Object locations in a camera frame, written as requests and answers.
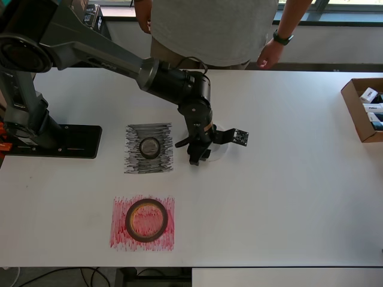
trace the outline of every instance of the brown tape roll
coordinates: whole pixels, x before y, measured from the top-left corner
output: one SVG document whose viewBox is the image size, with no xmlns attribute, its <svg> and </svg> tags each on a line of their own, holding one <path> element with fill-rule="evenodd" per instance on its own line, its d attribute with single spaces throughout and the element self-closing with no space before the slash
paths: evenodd
<svg viewBox="0 0 383 287">
<path fill-rule="evenodd" d="M 134 230 L 134 227 L 132 224 L 133 216 L 134 216 L 135 212 L 139 208 L 144 207 L 146 205 L 152 205 L 152 206 L 157 207 L 161 211 L 161 214 L 162 214 L 162 225 L 161 225 L 160 229 L 152 236 L 142 236 L 142 235 L 138 234 Z M 168 212 L 166 211 L 164 205 L 162 205 L 161 202 L 159 202 L 155 199 L 138 200 L 127 211 L 126 219 L 125 219 L 125 226 L 126 226 L 126 231 L 129 233 L 130 236 L 132 236 L 132 238 L 134 240 L 137 240 L 139 242 L 144 242 L 144 243 L 152 242 L 152 241 L 155 241 L 156 239 L 158 239 L 165 232 L 165 229 L 168 226 Z"/>
</svg>

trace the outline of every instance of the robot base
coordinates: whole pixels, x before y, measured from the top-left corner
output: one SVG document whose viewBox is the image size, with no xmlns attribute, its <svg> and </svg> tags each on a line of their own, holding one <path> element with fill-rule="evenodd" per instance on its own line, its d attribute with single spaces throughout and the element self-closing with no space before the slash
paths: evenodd
<svg viewBox="0 0 383 287">
<path fill-rule="evenodd" d="M 12 150 L 4 152 L 5 155 L 21 155 L 25 157 L 68 157 L 90 158 L 97 156 L 102 128 L 100 126 L 80 126 L 73 124 L 61 124 L 65 133 L 65 142 L 56 149 L 44 149 L 23 143 L 10 138 L 13 144 Z"/>
</svg>

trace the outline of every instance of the gray t-shirt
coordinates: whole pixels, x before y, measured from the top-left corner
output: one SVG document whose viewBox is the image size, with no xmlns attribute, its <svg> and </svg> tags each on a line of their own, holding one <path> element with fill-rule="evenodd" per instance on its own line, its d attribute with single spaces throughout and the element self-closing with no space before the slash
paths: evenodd
<svg viewBox="0 0 383 287">
<path fill-rule="evenodd" d="M 250 60 L 266 43 L 278 0 L 153 0 L 151 34 L 214 66 Z"/>
</svg>

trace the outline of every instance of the wristwatch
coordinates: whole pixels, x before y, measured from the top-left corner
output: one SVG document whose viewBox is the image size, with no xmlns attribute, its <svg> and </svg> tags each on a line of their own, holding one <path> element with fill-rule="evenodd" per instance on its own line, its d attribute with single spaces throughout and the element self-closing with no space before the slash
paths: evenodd
<svg viewBox="0 0 383 287">
<path fill-rule="evenodd" d="M 273 39 L 274 41 L 282 44 L 283 46 L 286 46 L 290 41 L 291 39 L 293 39 L 294 35 L 291 35 L 290 37 L 288 37 L 287 39 L 282 39 L 281 37 L 279 37 L 278 35 L 278 30 L 275 30 L 274 34 L 273 34 Z"/>
</svg>

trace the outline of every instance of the robotic arm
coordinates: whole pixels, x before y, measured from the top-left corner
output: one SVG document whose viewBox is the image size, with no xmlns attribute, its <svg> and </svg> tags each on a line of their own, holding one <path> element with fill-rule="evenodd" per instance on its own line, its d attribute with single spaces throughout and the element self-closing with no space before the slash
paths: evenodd
<svg viewBox="0 0 383 287">
<path fill-rule="evenodd" d="M 47 72 L 53 63 L 63 70 L 83 61 L 133 78 L 141 90 L 178 105 L 189 136 L 175 146 L 189 144 L 190 164 L 206 160 L 212 143 L 247 145 L 248 133 L 216 130 L 210 80 L 203 73 L 135 56 L 85 27 L 68 1 L 13 0 L 0 18 L 0 88 L 8 106 L 4 118 L 8 133 L 46 150 L 65 146 L 70 136 L 49 116 L 31 72 Z"/>
</svg>

